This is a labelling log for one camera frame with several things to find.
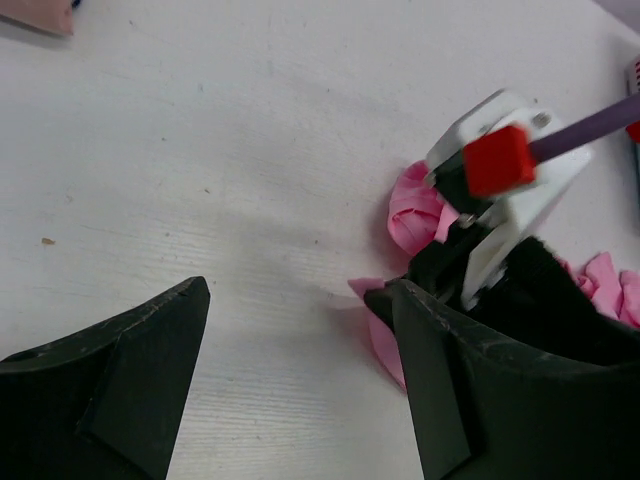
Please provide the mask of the folded dusty pink t shirt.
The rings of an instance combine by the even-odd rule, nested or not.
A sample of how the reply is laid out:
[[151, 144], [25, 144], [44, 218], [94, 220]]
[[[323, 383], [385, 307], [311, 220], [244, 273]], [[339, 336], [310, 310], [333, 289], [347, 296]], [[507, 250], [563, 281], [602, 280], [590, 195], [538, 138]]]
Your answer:
[[73, 34], [70, 0], [1, 0], [1, 16], [52, 34]]

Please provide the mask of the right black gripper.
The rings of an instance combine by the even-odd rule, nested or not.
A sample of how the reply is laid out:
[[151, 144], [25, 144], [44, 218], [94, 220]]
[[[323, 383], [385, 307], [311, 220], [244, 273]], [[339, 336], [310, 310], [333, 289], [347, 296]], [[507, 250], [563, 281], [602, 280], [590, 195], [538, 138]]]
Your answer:
[[499, 279], [462, 304], [471, 251], [488, 236], [481, 226], [449, 228], [410, 261], [407, 279], [469, 318], [516, 341], [564, 358], [601, 366], [639, 360], [639, 334], [599, 313], [569, 273], [535, 237], [520, 242]]

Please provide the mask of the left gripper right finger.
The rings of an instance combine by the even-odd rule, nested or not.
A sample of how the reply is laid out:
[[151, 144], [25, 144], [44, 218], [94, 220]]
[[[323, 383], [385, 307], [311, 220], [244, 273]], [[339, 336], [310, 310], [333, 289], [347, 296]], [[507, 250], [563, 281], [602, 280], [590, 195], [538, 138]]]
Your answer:
[[639, 334], [580, 322], [559, 352], [406, 280], [366, 292], [393, 327], [426, 479], [635, 479]]

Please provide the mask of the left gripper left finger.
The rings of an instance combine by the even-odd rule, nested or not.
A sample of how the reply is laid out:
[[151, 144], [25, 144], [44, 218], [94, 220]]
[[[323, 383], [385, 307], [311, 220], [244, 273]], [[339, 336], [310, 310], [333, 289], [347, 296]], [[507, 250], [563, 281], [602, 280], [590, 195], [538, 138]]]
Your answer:
[[2, 478], [166, 478], [209, 303], [191, 277], [3, 359]]

